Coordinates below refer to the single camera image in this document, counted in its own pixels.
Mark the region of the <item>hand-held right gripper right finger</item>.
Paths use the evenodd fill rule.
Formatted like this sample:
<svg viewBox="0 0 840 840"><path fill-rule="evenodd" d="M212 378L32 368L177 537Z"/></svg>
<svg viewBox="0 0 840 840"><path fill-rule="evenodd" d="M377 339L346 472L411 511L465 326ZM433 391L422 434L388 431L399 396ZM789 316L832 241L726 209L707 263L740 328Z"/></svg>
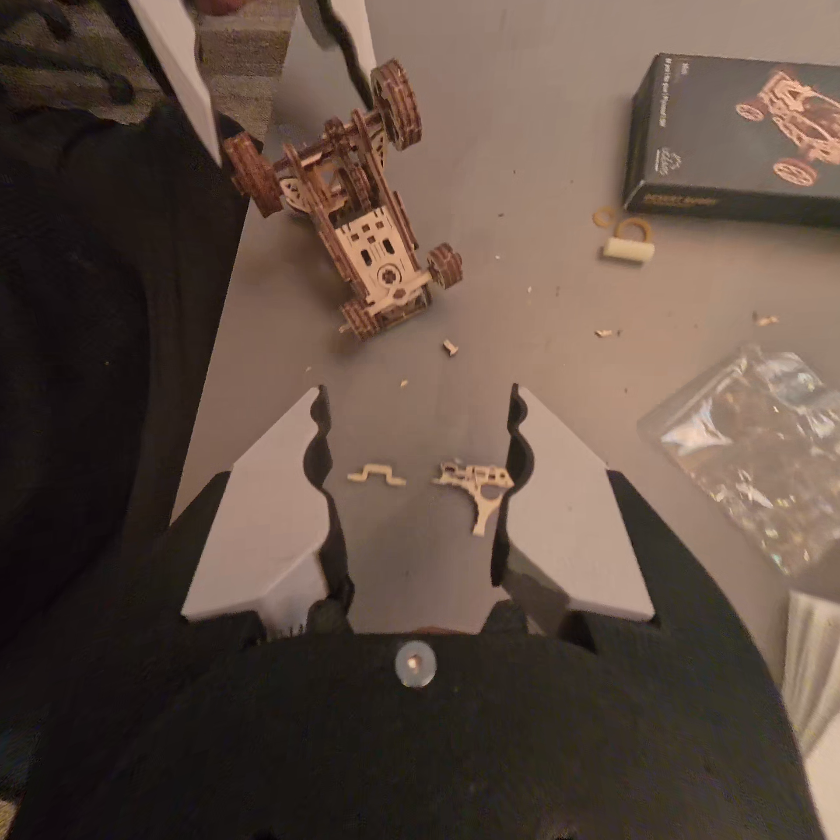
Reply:
<svg viewBox="0 0 840 840"><path fill-rule="evenodd" d="M490 579L546 635L573 614L647 623L655 608L606 464L527 387L511 388Z"/></svg>

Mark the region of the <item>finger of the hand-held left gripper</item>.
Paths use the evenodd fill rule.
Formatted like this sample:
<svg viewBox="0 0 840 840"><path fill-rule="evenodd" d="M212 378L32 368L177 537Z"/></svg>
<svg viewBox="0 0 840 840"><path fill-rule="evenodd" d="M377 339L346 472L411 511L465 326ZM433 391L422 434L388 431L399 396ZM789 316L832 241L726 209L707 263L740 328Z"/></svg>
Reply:
<svg viewBox="0 0 840 840"><path fill-rule="evenodd" d="M217 115L198 66L192 14L181 1L130 1L129 5L196 137L216 165L222 165Z"/></svg>
<svg viewBox="0 0 840 840"><path fill-rule="evenodd" d="M300 1L303 22L322 51L338 51L350 84L367 109L374 106L375 52L364 1Z"/></svg>

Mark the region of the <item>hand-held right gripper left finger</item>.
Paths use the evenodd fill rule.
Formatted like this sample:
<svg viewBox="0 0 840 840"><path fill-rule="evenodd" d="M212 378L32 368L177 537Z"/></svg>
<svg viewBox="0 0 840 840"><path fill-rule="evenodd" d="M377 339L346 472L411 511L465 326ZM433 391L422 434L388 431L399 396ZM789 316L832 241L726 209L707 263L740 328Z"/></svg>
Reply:
<svg viewBox="0 0 840 840"><path fill-rule="evenodd" d="M346 618L354 583L338 509L325 386L310 388L241 455L182 605L193 623L255 613L267 632L302 632L313 605Z"/></svg>

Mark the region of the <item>clear plastic bag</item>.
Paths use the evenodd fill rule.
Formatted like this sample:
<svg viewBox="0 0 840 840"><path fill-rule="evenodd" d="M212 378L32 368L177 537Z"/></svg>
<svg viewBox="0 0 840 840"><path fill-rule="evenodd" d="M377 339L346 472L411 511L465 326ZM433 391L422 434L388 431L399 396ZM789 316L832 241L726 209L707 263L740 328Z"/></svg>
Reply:
<svg viewBox="0 0 840 840"><path fill-rule="evenodd" d="M838 545L838 389L796 353L743 345L637 429L781 573L802 574Z"/></svg>

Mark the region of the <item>wooden buggy model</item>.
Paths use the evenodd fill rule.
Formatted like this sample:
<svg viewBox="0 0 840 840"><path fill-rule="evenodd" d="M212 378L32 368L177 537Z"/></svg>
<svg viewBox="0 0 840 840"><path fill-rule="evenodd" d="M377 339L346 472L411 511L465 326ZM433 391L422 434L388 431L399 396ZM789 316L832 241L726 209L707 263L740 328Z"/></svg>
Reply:
<svg viewBox="0 0 840 840"><path fill-rule="evenodd" d="M353 110L347 122L328 120L316 141L300 148L286 143L276 162L257 150L247 132L224 142L234 185L263 217L284 209L309 216L351 288L347 301L361 289L363 262L369 266L391 255L416 269L427 266L427 257L425 265L417 257L403 200L385 178L389 146L404 151L422 139L416 96L398 59L374 68L371 84L371 110Z"/></svg>

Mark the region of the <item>black model box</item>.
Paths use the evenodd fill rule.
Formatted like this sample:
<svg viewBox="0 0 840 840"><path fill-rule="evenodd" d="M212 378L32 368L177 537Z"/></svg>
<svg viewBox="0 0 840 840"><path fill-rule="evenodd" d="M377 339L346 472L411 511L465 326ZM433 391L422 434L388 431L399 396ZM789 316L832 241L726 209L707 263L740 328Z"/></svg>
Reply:
<svg viewBox="0 0 840 840"><path fill-rule="evenodd" d="M623 208L837 229L838 66L656 55L633 96Z"/></svg>

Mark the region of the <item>pale forked wooden scrap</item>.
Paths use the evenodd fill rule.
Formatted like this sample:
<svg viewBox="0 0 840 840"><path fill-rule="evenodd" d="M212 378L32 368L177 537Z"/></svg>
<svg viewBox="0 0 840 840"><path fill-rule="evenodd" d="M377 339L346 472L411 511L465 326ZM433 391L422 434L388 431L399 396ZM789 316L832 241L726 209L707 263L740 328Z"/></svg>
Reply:
<svg viewBox="0 0 840 840"><path fill-rule="evenodd" d="M508 490L508 486L482 484L472 492L476 507L476 518L471 531L474 537L486 535L488 521L500 508Z"/></svg>

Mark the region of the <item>pale wooden linkage piece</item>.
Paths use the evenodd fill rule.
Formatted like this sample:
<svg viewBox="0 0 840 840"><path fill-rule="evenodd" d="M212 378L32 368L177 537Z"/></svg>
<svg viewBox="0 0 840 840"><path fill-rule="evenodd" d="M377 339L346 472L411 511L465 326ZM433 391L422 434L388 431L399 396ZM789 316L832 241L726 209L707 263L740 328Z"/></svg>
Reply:
<svg viewBox="0 0 840 840"><path fill-rule="evenodd" d="M452 486L474 492L483 487L495 487L502 490L513 488L513 480L508 471L496 465L462 465L457 461L445 461L439 466L439 476L432 478L438 486Z"/></svg>

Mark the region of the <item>black tripod stand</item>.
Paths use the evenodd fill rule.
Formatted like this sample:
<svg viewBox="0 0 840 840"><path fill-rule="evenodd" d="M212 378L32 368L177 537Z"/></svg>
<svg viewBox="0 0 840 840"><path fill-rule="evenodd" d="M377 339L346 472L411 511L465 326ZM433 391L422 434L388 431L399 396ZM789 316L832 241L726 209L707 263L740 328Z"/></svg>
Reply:
<svg viewBox="0 0 840 840"><path fill-rule="evenodd" d="M75 72L88 77L97 77L106 87L108 97L113 104L129 105L134 101L135 93L132 83L119 73L92 65L75 56L64 56L54 50L20 45L5 39L5 32L13 28L22 18L33 14L42 19L55 40L67 42L73 37L72 24L61 10L60 2L2 1L2 67Z"/></svg>

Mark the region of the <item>wooden S-shaped piece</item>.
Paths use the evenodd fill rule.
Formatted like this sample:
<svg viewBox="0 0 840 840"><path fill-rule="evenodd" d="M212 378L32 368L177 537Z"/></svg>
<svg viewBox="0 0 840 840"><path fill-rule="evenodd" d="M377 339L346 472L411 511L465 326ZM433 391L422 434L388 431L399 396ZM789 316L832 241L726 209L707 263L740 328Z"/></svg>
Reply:
<svg viewBox="0 0 840 840"><path fill-rule="evenodd" d="M381 478L387 487L404 488L407 485L406 478L397 476L393 467L384 464L367 463L360 470L346 476L347 480L354 484L364 484L372 477Z"/></svg>

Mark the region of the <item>instruction booklet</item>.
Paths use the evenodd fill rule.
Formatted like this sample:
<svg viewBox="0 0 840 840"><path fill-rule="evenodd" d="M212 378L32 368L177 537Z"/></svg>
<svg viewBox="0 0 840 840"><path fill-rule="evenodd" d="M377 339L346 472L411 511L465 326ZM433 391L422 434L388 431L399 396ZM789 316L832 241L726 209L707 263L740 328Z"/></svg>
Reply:
<svg viewBox="0 0 840 840"><path fill-rule="evenodd" d="M806 758L839 711L838 603L790 593L782 697Z"/></svg>

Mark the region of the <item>white wax cylinder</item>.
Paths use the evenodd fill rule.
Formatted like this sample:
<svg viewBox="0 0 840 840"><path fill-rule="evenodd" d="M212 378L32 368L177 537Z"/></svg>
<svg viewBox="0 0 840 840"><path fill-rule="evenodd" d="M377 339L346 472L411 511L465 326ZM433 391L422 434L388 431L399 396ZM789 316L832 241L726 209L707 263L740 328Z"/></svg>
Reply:
<svg viewBox="0 0 840 840"><path fill-rule="evenodd" d="M602 248L604 258L625 261L635 265L647 264L654 255L654 243L634 239L610 237Z"/></svg>

